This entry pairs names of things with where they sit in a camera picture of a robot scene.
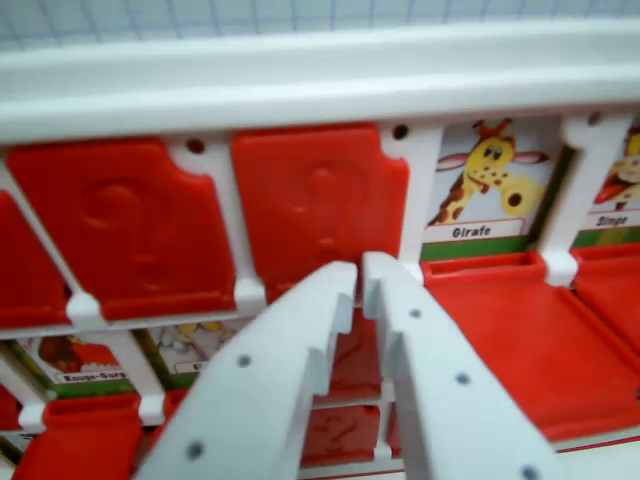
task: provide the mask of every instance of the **giraffe card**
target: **giraffe card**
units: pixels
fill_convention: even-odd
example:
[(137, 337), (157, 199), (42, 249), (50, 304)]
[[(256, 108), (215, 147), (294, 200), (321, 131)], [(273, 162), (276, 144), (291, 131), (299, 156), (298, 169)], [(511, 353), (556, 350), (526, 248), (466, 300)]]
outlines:
[(57, 396), (133, 390), (126, 373), (104, 345), (84, 342), (75, 335), (63, 335), (21, 338), (9, 347), (36, 379)]
[(170, 325), (137, 332), (149, 361), (167, 388), (186, 388), (209, 359), (251, 319)]
[(443, 136), (423, 259), (525, 250), (563, 147), (559, 117), (480, 120)]
[(574, 247), (640, 241), (640, 116), (627, 132)]

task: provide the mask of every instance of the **grid pattern background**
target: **grid pattern background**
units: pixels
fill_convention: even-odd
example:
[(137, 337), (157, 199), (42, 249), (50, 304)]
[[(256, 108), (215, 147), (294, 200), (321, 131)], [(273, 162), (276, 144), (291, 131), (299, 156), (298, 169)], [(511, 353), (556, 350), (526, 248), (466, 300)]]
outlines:
[(0, 51), (518, 19), (640, 17), (640, 0), (0, 0)]

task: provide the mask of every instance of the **name label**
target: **name label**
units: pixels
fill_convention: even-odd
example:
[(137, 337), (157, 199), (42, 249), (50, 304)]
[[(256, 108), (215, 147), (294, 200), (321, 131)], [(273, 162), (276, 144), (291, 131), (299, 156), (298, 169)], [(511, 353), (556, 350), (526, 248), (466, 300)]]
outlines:
[(57, 373), (58, 383), (109, 382), (126, 380), (127, 374), (122, 370), (103, 370), (101, 372)]
[(587, 215), (584, 230), (602, 230), (605, 228), (626, 228), (640, 225), (640, 210), (622, 210), (620, 212), (593, 212)]
[(176, 373), (198, 373), (209, 362), (176, 363)]
[(480, 238), (516, 237), (522, 234), (524, 220), (514, 218), (491, 222), (433, 225), (424, 231), (425, 243), (459, 242)]

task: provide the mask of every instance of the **white plastic piece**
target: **white plastic piece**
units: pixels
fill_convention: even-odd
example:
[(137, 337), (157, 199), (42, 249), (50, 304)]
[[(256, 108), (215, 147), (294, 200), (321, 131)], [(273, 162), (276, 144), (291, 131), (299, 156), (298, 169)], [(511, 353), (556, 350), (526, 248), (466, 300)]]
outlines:
[[(406, 137), (393, 137), (393, 129), (397, 125), (407, 127)], [(427, 212), (442, 144), (442, 132), (442, 126), (424, 121), (398, 121), (380, 125), (383, 151), (392, 158), (404, 158), (409, 165), (409, 186), (398, 259), (420, 283), (424, 281), (420, 268), (422, 237), (429, 221)]]
[(337, 334), (351, 330), (356, 279), (355, 265), (330, 263), (241, 330), (135, 478), (294, 479), (313, 395), (328, 392)]
[(381, 403), (378, 405), (380, 412), (380, 422), (378, 423), (378, 443), (373, 449), (374, 460), (391, 460), (391, 446), (387, 442), (389, 436), (389, 426), (391, 420), (391, 411), (393, 406), (391, 403)]
[[(393, 472), (404, 469), (404, 462), (400, 458), (394, 458), (391, 460), (373, 460), (372, 462), (356, 462), (356, 463), (345, 463), (342, 465), (330, 465), (327, 467), (311, 467), (311, 468), (303, 468), (300, 470), (300, 474), (298, 478), (300, 480), (307, 480), (312, 478), (332, 478), (336, 479), (338, 477), (347, 478), (356, 478), (357, 480), (385, 480), (387, 477), (384, 474), (380, 474), (380, 472)], [(374, 474), (371, 477), (364, 477), (362, 475), (366, 475), (367, 473)]]
[(11, 480), (16, 466), (4, 455), (0, 454), (0, 480)]
[[(203, 142), (202, 153), (193, 153), (186, 148), (189, 139), (194, 138)], [(240, 315), (251, 317), (267, 306), (267, 299), (264, 284), (253, 266), (247, 225), (231, 163), (230, 141), (225, 135), (211, 133), (167, 139), (171, 156), (180, 168), (196, 174), (209, 175), (214, 180), (236, 269), (236, 308)]]
[(599, 114), (564, 118), (562, 137), (578, 150), (554, 200), (537, 249), (547, 264), (546, 282), (569, 286), (578, 263), (569, 250), (611, 168), (633, 115)]
[(638, 44), (615, 19), (4, 53), (0, 144), (632, 104)]
[(129, 331), (92, 332), (79, 335), (87, 343), (104, 345), (118, 361), (129, 381), (140, 395), (138, 414), (145, 426), (162, 425), (165, 392), (149, 360)]
[[(184, 325), (185, 323), (200, 322), (224, 322), (248, 318), (238, 312), (199, 312), (181, 315), (161, 315), (158, 317), (132, 318), (126, 321), (117, 321), (98, 328), (99, 331), (115, 332), (120, 330), (136, 330), (139, 328), (155, 328), (167, 325)], [(42, 327), (13, 328), (0, 330), (0, 340), (24, 337), (50, 337), (54, 335), (76, 335), (86, 332), (73, 325), (47, 325)]]
[(433, 296), (387, 254), (367, 252), (365, 298), (396, 391), (408, 479), (565, 478), (551, 445)]
[(83, 291), (71, 295), (66, 314), (78, 332), (102, 330), (108, 325), (102, 317), (98, 301), (93, 295)]
[(42, 414), (47, 397), (31, 373), (11, 354), (6, 345), (0, 344), (0, 380), (2, 385), (22, 404), (18, 423), (27, 433), (45, 430)]

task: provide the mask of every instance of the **cartoon animal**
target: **cartoon animal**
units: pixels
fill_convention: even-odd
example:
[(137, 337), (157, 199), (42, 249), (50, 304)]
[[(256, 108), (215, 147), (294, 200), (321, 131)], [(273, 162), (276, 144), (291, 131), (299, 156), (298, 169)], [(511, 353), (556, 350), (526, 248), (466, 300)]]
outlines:
[(511, 123), (507, 118), (497, 127), (490, 128), (484, 121), (476, 122), (473, 128), (479, 139), (471, 152), (448, 155), (438, 161), (437, 171), (462, 166), (464, 170), (429, 225), (455, 223), (473, 195), (485, 194), (490, 188), (501, 193), (502, 208), (509, 215), (523, 216), (535, 208), (544, 194), (544, 187), (527, 177), (511, 175), (506, 167), (511, 162), (540, 163), (549, 157), (541, 152), (516, 152), (515, 138), (503, 133)]
[(83, 365), (117, 365), (111, 350), (104, 345), (86, 343), (74, 336), (45, 337), (38, 356), (62, 373), (77, 373)]
[(640, 199), (640, 127), (629, 130), (624, 158), (613, 164), (595, 203), (616, 202), (623, 210), (627, 202)]
[(216, 350), (222, 347), (236, 333), (236, 330), (224, 327), (222, 322), (188, 323), (175, 327), (165, 327), (160, 334), (160, 345), (171, 347), (182, 354), (187, 353), (191, 348), (196, 352), (200, 361), (206, 361), (210, 355), (198, 345), (192, 335), (198, 328), (203, 328), (208, 332), (219, 332)]

